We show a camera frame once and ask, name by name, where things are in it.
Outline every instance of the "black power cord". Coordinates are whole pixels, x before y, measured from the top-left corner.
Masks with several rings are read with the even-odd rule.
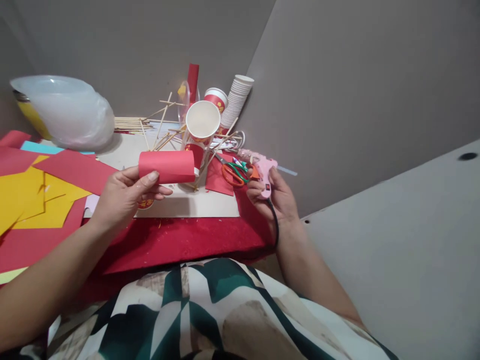
[[[279,244],[279,237],[280,237],[280,228],[279,228],[279,220],[277,219],[277,213],[275,212],[274,204],[272,203],[272,199],[269,197],[266,200],[268,206],[270,207],[271,213],[273,214],[273,220],[275,220],[275,248]]]

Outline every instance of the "hand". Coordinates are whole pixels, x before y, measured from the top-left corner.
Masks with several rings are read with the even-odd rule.
[[[138,166],[115,172],[108,178],[89,223],[104,230],[125,228],[143,200],[162,200],[172,194],[172,190],[156,184],[158,178],[157,171],[139,178]]]
[[[279,225],[283,223],[291,223],[300,220],[299,213],[297,210],[297,203],[295,202],[294,194],[292,190],[287,185],[285,180],[279,174],[279,171],[276,167],[270,169],[270,184],[271,184],[271,202],[275,208],[276,217],[278,219]],[[250,180],[248,182],[248,190],[246,194],[256,209],[262,214],[270,226],[273,227],[274,216],[272,210],[267,204],[266,200],[259,198],[264,185],[255,180]]]

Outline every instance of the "yellow container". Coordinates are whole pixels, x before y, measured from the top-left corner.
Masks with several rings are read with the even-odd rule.
[[[45,140],[52,140],[52,135],[50,135],[49,130],[40,118],[39,113],[34,109],[30,99],[24,93],[17,90],[13,90],[13,95],[15,96],[18,107],[23,115],[25,115],[28,121],[30,121],[41,137]]]

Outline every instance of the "scissors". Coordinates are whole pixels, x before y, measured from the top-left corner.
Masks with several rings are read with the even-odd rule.
[[[248,174],[249,168],[252,166],[246,162],[227,162],[218,154],[215,157],[221,162],[221,174],[227,183],[234,187],[242,187],[250,181]],[[230,180],[229,175],[233,176],[236,181]]]

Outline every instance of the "blue paper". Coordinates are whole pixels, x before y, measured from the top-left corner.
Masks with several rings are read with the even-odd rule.
[[[61,147],[48,146],[48,145],[43,145],[36,142],[31,142],[31,141],[24,141],[20,149],[29,151],[32,153],[42,153],[42,154],[50,154],[50,155],[55,155],[65,150],[64,148],[61,148]],[[80,153],[85,155],[95,154],[92,151],[80,151]]]

